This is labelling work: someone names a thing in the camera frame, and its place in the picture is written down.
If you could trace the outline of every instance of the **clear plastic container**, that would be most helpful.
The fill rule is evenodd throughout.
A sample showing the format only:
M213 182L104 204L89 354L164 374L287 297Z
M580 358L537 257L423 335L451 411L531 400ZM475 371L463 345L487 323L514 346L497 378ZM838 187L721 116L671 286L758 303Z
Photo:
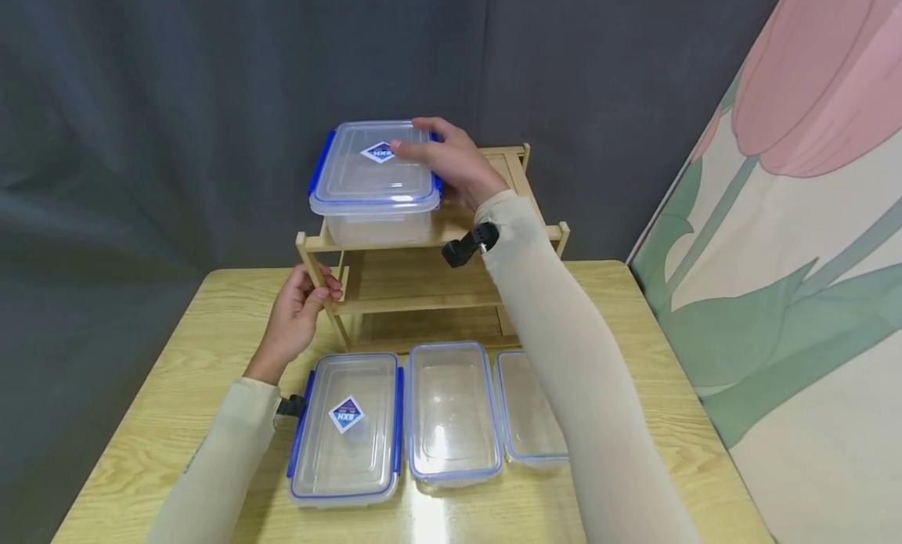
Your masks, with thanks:
M287 471L293 501L324 509L392 496L402 461L403 386L391 353L329 355L316 364Z
M508 459L536 469L561 467L568 462L564 434L526 353L498 354L495 389Z
M410 350L407 371L407 453L414 477L462 487L498 474L503 450L482 345L419 344Z
M434 138L410 121L349 122L329 134L308 192L338 245L428 240L441 181L425 164L394 157L389 144Z

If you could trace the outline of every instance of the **dark backdrop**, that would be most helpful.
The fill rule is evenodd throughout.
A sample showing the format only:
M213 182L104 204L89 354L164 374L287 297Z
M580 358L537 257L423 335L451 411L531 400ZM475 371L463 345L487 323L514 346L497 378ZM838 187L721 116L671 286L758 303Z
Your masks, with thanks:
M640 235L777 0L0 0L0 539L47 542L186 303L288 266L327 131L529 141L569 258Z

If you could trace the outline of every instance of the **diamond label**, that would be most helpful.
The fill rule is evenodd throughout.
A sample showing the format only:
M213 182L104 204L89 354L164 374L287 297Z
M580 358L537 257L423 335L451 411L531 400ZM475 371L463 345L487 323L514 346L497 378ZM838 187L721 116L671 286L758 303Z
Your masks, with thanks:
M354 395L349 395L343 402L338 403L329 412L329 417L336 424L338 432L344 434L350 427L355 426L363 418L363 411Z
M375 160L379 164L384 163L386 160L391 160L394 158L394 153L391 151L391 145L387 142L382 141L377 144L367 147L360 152L364 157Z

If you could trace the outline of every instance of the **wooden shelf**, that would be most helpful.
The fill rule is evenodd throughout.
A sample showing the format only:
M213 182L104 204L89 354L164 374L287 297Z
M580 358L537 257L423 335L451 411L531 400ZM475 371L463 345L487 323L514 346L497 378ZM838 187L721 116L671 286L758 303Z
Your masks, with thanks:
M532 202L559 257L570 228L564 222L546 225L542 218L526 180L529 145L480 150L509 186ZM416 243L337 245L325 222L319 236L298 233L298 253L316 285L325 283L316 253L341 253L337 275L345 296L327 300L326 314L344 349L405 353L415 344L454 340L492 348L518 346L482 258L476 255L460 268L442 258L445 243L460 240L473 228L473 212L445 201L431 216L431 235Z
M351 253L339 315L487 307L502 302L482 259L451 268L436 248Z
M443 308L432 312L363 315L355 331L355 351L410 352L416 344L473 340L487 348L520 346L516 335L504 335L493 307Z

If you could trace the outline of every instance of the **pink tulip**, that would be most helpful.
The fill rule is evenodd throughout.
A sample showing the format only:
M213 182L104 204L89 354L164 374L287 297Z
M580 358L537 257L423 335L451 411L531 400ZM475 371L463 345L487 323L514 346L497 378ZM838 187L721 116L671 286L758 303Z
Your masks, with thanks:
M902 128L902 0L780 0L746 60L738 148L774 175L827 174Z
M708 150L708 146L711 145L711 141L714 140L714 134L717 133L717 125L720 123L720 106L717 107L717 111L714 112L714 117L711 118L711 121L708 122L708 127L705 128L705 133L702 133L702 138L698 140L695 145L695 150L692 152L692 157L689 157L689 164L694 163L702 154L705 154L705 151Z

